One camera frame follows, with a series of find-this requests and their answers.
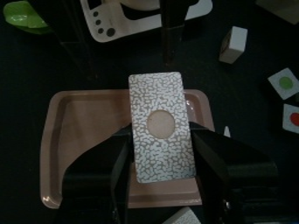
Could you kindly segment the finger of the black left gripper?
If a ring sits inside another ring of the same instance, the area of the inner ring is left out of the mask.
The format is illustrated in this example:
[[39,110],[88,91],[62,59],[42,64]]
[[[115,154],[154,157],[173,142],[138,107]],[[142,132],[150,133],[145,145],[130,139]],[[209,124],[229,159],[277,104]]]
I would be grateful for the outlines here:
[[183,0],[161,0],[163,63],[174,62],[177,47],[182,41],[187,4]]
[[99,74],[87,41],[88,29],[80,0],[30,0],[30,3],[51,27],[79,70],[90,80],[95,80]]

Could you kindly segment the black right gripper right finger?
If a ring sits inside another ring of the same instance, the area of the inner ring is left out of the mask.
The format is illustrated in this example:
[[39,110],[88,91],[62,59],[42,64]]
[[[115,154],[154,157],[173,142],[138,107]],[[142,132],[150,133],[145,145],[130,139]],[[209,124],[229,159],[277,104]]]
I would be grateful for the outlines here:
[[278,169],[271,158],[193,122],[191,142],[207,224],[255,224],[277,217]]

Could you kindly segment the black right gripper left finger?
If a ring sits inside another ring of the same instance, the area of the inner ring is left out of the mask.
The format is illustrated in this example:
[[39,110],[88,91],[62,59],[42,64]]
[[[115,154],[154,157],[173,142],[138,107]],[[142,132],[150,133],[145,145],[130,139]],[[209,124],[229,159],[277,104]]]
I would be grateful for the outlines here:
[[62,181],[58,224],[127,224],[132,126],[84,152]]

